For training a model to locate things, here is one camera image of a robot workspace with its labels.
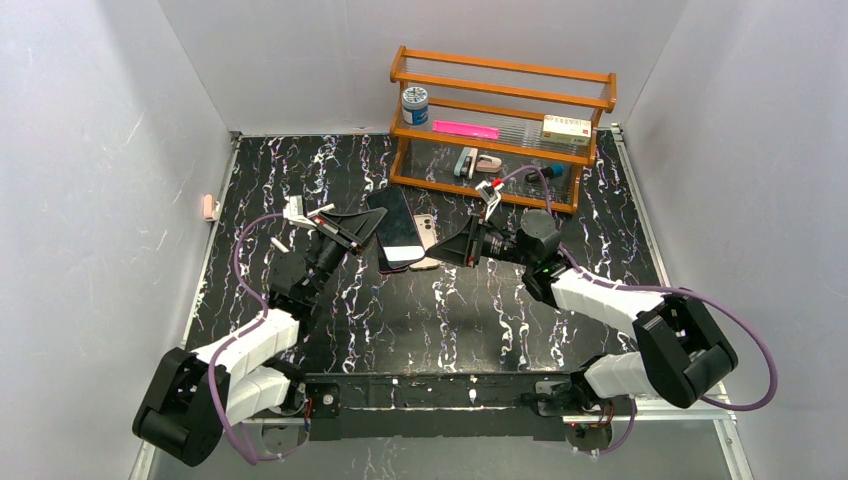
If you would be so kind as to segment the beige phone case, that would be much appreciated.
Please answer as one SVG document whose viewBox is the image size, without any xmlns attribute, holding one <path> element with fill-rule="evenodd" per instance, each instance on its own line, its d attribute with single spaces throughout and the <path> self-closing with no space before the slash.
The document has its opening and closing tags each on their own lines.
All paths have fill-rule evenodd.
<svg viewBox="0 0 848 480">
<path fill-rule="evenodd" d="M 434 246 L 438 242 L 434 217 L 431 214 L 418 214 L 414 216 L 414 220 L 424 249 L 427 250 Z M 426 271 L 436 269 L 440 266 L 441 262 L 439 260 L 425 256 L 418 262 L 411 264 L 409 270 Z"/>
</svg>

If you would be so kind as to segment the phone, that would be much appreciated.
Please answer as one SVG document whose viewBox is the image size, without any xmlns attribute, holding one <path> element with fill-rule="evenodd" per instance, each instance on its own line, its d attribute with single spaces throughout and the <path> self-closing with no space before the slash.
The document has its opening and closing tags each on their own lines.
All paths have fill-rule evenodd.
<svg viewBox="0 0 848 480">
<path fill-rule="evenodd" d="M 377 270 L 381 275 L 406 272 L 408 268 L 408 265 L 392 266 L 385 256 L 384 249 L 381 246 L 377 247 Z"/>
<path fill-rule="evenodd" d="M 388 213 L 377 227 L 376 236 L 392 266 L 411 265 L 425 256 L 425 249 L 403 190 L 389 186 L 366 197 L 371 209 L 384 207 Z"/>
</svg>

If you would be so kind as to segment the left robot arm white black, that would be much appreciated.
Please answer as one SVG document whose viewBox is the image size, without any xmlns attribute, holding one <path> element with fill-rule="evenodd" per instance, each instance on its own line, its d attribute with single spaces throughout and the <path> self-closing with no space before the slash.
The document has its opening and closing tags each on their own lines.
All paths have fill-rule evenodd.
<svg viewBox="0 0 848 480">
<path fill-rule="evenodd" d="M 155 370 L 132 422 L 132 433 L 183 464 L 203 463 L 221 439 L 256 465 L 276 461 L 260 454 L 243 422 L 271 407 L 282 407 L 297 382 L 296 370 L 278 356 L 303 338 L 317 301 L 338 266 L 360 253 L 385 219 L 384 207 L 352 214 L 322 207 L 307 214 L 296 201 L 285 212 L 270 214 L 312 231 L 304 253 L 281 248 L 274 255 L 269 291 L 260 294 L 242 276 L 239 236 L 232 262 L 239 285 L 259 302 L 258 314 L 210 344 L 166 352 Z"/>
</svg>

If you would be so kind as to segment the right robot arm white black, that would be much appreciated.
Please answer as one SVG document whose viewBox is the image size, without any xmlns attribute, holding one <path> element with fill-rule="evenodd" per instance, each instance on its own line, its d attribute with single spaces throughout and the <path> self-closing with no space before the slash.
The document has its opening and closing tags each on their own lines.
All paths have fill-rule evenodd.
<svg viewBox="0 0 848 480">
<path fill-rule="evenodd" d="M 634 289 L 577 266 L 562 252 L 561 235 L 544 210 L 526 212 L 514 231 L 471 217 L 426 253 L 461 267 L 482 258 L 521 265 L 522 282 L 535 300 L 598 320 L 633 340 L 636 351 L 595 356 L 571 373 L 570 399 L 583 407 L 646 395 L 688 408 L 738 365 L 703 301 L 688 292 Z"/>
</svg>

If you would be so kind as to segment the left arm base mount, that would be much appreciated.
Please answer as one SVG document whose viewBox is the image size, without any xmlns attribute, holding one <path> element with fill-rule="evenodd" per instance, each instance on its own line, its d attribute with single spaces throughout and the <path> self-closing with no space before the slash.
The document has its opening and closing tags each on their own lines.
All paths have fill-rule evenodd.
<svg viewBox="0 0 848 480">
<path fill-rule="evenodd" d="M 307 445 L 316 420 L 336 418 L 340 405 L 339 383 L 304 380 L 289 387 L 281 404 L 260 410 L 244 424 L 263 448 L 260 455 L 285 457 Z"/>
</svg>

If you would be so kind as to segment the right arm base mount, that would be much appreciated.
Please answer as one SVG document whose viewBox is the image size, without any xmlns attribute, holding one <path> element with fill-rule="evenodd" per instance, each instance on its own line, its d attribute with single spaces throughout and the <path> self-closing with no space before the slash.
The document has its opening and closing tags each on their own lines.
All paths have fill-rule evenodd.
<svg viewBox="0 0 848 480">
<path fill-rule="evenodd" d="M 620 449 L 631 437 L 638 408 L 630 396 L 601 398 L 584 381 L 542 380 L 519 395 L 521 405 L 544 418 L 559 417 L 573 451 L 592 457 Z"/>
</svg>

